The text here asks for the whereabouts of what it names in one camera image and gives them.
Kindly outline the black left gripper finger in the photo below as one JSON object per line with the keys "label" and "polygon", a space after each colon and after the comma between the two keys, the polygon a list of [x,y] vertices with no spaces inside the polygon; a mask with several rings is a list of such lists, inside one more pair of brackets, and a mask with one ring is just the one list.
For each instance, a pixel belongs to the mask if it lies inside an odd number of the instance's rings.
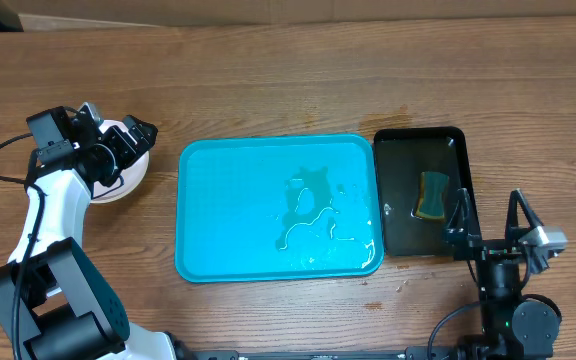
{"label": "black left gripper finger", "polygon": [[129,168],[138,159],[134,141],[116,125],[104,132],[101,143],[110,149],[119,169]]}
{"label": "black left gripper finger", "polygon": [[137,150],[150,150],[156,142],[158,128],[144,122],[132,115],[126,115],[122,123],[127,127],[128,133],[136,143]]}

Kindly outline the yellow green sponge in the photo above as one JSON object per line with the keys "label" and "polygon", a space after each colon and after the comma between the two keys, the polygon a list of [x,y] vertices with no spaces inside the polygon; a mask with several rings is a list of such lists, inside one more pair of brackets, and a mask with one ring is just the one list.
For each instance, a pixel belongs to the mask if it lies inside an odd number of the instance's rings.
{"label": "yellow green sponge", "polygon": [[440,172],[425,171],[420,175],[419,196],[414,216],[427,221],[444,221],[445,192],[450,178]]}

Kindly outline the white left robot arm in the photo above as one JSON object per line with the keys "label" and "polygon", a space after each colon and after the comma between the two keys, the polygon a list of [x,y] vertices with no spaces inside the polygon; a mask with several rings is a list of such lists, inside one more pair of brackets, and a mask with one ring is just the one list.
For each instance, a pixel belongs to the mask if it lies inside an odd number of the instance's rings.
{"label": "white left robot arm", "polygon": [[157,128],[127,115],[102,126],[90,103],[26,120],[36,143],[22,235],[0,267],[0,324],[16,359],[181,359],[167,332],[129,321],[119,297],[82,249],[95,184],[113,185],[154,146]]}

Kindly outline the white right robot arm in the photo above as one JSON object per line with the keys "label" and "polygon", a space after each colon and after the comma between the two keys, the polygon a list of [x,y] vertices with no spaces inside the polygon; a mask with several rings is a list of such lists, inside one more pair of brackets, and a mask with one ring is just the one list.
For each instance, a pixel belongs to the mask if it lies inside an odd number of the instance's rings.
{"label": "white right robot arm", "polygon": [[472,309],[481,314],[482,332],[461,337],[446,359],[548,359],[563,316],[555,302],[524,292],[533,275],[549,268],[549,260],[562,253],[568,239],[562,228],[546,226],[519,189],[510,193],[504,237],[485,241],[467,189],[457,192],[455,211],[444,229],[445,241],[455,249],[454,259],[469,266],[478,300],[446,315],[433,329],[426,355],[439,330]]}

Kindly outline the white plate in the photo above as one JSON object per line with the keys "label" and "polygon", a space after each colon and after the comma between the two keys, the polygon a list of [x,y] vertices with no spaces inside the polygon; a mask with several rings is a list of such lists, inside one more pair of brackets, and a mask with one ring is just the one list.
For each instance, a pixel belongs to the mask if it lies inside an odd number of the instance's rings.
{"label": "white plate", "polygon": [[99,126],[101,135],[87,152],[91,156],[87,177],[93,184],[93,203],[109,203],[126,196],[140,184],[148,169],[150,150],[137,150],[138,159],[129,168],[117,167],[110,149],[101,143],[104,132],[113,125],[130,136],[122,121],[106,120]]}

